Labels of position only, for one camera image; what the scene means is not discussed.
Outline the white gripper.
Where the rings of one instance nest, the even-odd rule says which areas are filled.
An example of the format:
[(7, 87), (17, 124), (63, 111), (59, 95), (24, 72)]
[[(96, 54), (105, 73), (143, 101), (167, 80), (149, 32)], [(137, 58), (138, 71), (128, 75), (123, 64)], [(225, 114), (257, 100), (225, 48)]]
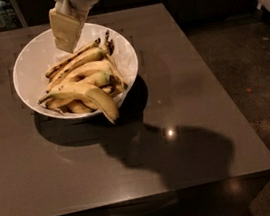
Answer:
[(99, 0), (54, 0), (49, 11), (51, 30), (56, 47), (73, 53), (88, 16), (88, 10)]

